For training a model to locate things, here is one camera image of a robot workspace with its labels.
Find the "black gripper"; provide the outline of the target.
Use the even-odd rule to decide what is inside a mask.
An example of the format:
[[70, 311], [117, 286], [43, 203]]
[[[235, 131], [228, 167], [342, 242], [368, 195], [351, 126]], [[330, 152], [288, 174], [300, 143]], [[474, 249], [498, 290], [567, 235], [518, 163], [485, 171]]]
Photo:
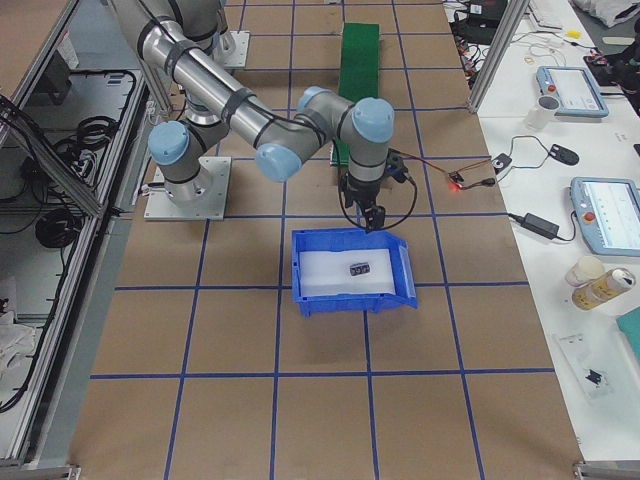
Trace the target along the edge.
[[367, 233], [382, 230], [385, 223], [385, 208], [377, 204], [381, 180], [363, 181], [351, 173], [342, 174], [339, 180], [339, 191], [343, 205], [351, 208], [357, 204], [363, 213], [365, 231]]

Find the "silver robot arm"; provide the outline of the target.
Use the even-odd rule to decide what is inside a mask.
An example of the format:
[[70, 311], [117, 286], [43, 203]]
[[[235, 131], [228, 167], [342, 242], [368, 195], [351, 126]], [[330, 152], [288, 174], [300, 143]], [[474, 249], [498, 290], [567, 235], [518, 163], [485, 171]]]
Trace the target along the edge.
[[211, 56], [228, 32], [226, 1], [169, 0], [168, 4], [183, 34]]
[[273, 113], [215, 60], [230, 37], [225, 6], [223, 1], [112, 4], [138, 59], [181, 85], [192, 112], [214, 117], [225, 131], [250, 144], [267, 178], [283, 183], [326, 144], [345, 143], [349, 163], [341, 181], [343, 205], [359, 207], [366, 230], [383, 229], [386, 211], [376, 198], [387, 175], [392, 106], [371, 97], [353, 102], [313, 86], [304, 91], [293, 118]]

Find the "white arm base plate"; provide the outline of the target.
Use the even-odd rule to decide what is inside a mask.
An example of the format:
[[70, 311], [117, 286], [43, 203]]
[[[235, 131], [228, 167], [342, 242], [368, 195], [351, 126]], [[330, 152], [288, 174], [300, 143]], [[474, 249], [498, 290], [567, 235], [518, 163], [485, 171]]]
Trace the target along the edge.
[[246, 67], [250, 41], [249, 31], [228, 30], [219, 37], [213, 59], [227, 70]]
[[222, 221], [231, 174], [230, 157], [199, 158], [198, 175], [183, 184], [166, 182], [159, 167], [150, 187], [144, 218], [150, 221]]

